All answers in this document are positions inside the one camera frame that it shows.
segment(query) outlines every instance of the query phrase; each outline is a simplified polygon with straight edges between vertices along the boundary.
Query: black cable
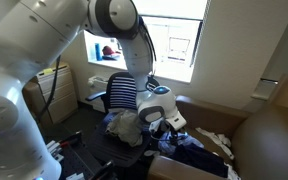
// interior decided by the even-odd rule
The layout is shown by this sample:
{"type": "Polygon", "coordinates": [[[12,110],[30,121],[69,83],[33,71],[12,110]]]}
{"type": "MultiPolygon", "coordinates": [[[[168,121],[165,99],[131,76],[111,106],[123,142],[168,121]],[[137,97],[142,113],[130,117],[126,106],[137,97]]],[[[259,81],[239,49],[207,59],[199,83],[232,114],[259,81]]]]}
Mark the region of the black cable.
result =
{"type": "Polygon", "coordinates": [[[90,31],[90,29],[93,29],[92,28],[92,22],[91,22],[91,11],[90,11],[90,4],[91,4],[91,1],[90,0],[87,0],[88,1],[88,5],[87,5],[87,19],[88,19],[88,22],[90,24],[90,28],[86,28],[85,31],[93,34],[94,36],[96,36],[92,31],[90,31]]]}
{"type": "MultiPolygon", "coordinates": [[[[150,33],[149,33],[149,31],[148,31],[145,23],[144,23],[143,17],[142,17],[142,16],[139,16],[139,20],[140,20],[139,26],[140,26],[141,28],[143,28],[143,30],[144,30],[144,32],[145,32],[146,40],[147,40],[148,45],[149,45],[149,47],[150,47],[150,49],[151,49],[151,53],[152,53],[152,54],[151,54],[151,56],[152,56],[152,62],[151,62],[151,63],[152,63],[152,65],[153,65],[154,61],[155,61],[155,62],[157,61],[154,44],[153,44],[152,38],[151,38],[151,36],[150,36],[150,33]]],[[[154,77],[154,74],[155,74],[155,68],[153,69],[153,72],[152,72],[152,75],[151,75],[151,76],[154,77]]]]}
{"type": "Polygon", "coordinates": [[[38,123],[41,122],[41,118],[42,118],[43,114],[46,112],[46,110],[48,109],[48,107],[50,106],[50,104],[51,104],[51,102],[53,100],[53,96],[54,96],[55,88],[56,88],[58,67],[60,65],[60,61],[61,61],[61,56],[59,56],[56,59],[56,68],[55,68],[55,74],[54,74],[54,79],[53,79],[53,85],[52,85],[51,93],[50,93],[50,96],[49,96],[45,106],[43,107],[42,111],[37,115],[36,121],[38,123]]]}
{"type": "MultiPolygon", "coordinates": [[[[170,142],[170,139],[168,138],[169,135],[170,135],[170,131],[167,132],[167,135],[165,136],[164,139],[156,138],[156,137],[153,136],[153,134],[151,134],[151,138],[156,140],[156,141],[168,141],[168,142],[170,142]]],[[[188,134],[187,133],[185,133],[185,134],[183,134],[181,136],[178,136],[176,141],[185,140],[186,138],[188,138],[188,134]]]]}

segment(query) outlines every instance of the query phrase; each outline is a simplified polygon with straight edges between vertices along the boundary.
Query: clothing pile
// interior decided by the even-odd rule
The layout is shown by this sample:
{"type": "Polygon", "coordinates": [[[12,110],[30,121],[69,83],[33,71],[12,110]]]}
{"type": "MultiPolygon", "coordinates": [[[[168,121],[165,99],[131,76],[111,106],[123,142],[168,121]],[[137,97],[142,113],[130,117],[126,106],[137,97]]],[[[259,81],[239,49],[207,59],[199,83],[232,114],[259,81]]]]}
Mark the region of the clothing pile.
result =
{"type": "MultiPolygon", "coordinates": [[[[196,130],[221,147],[231,160],[234,159],[229,149],[231,142],[223,134],[216,135],[201,128],[196,128],[196,130]]],[[[187,135],[187,138],[180,139],[178,145],[174,146],[170,141],[165,141],[169,138],[168,136],[169,133],[164,133],[160,138],[159,149],[168,154],[170,158],[228,180],[241,180],[231,165],[226,164],[224,159],[216,153],[204,149],[204,145],[194,137],[187,135]]]]}
{"type": "Polygon", "coordinates": [[[107,125],[106,133],[117,136],[123,142],[128,143],[131,147],[141,145],[142,123],[136,112],[124,110],[119,112],[107,125]]]}

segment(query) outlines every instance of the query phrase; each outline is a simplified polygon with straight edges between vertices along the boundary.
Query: chair backrest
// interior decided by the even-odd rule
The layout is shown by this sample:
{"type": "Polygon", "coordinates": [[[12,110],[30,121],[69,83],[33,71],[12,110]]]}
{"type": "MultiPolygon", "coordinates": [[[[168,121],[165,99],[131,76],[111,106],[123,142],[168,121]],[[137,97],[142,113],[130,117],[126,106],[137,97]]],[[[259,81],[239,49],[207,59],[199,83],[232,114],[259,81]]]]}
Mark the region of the chair backrest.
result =
{"type": "Polygon", "coordinates": [[[288,75],[278,82],[268,103],[234,133],[234,164],[243,180],[288,179],[288,75]]]}
{"type": "MultiPolygon", "coordinates": [[[[159,83],[150,78],[148,90],[153,90],[159,83]]],[[[105,111],[113,108],[126,108],[137,110],[136,86],[132,75],[128,72],[117,72],[111,75],[106,87],[104,101],[105,111]]]]}

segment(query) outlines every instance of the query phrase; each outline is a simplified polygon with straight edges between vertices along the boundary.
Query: cabinet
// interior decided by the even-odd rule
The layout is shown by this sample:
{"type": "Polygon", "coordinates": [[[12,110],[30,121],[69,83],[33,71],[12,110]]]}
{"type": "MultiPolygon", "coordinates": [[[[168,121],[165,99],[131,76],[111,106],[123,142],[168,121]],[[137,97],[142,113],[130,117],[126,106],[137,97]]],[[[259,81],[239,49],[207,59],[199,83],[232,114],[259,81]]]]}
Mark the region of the cabinet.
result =
{"type": "MultiPolygon", "coordinates": [[[[50,68],[38,73],[24,87],[23,94],[25,101],[27,101],[31,112],[35,113],[35,115],[40,113],[50,97],[54,75],[55,65],[52,65],[50,68]],[[41,96],[40,102],[36,100],[37,96],[41,96]]],[[[70,66],[66,62],[61,62],[53,99],[47,109],[47,113],[42,116],[41,122],[44,125],[60,123],[76,112],[77,108],[78,105],[70,66]]]]}

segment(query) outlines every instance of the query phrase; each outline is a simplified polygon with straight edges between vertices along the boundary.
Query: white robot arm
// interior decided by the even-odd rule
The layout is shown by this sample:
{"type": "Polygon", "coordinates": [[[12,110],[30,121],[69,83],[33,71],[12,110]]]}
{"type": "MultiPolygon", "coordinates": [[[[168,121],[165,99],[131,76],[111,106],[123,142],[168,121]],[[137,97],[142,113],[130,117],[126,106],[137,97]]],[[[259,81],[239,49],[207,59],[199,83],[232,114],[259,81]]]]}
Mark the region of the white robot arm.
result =
{"type": "Polygon", "coordinates": [[[0,179],[59,178],[60,164],[47,151],[21,92],[82,30],[119,40],[142,119],[165,116],[175,129],[184,126],[170,91],[163,99],[146,90],[152,47],[131,0],[22,0],[0,21],[0,179]],[[171,106],[164,104],[167,97],[171,106]]]}

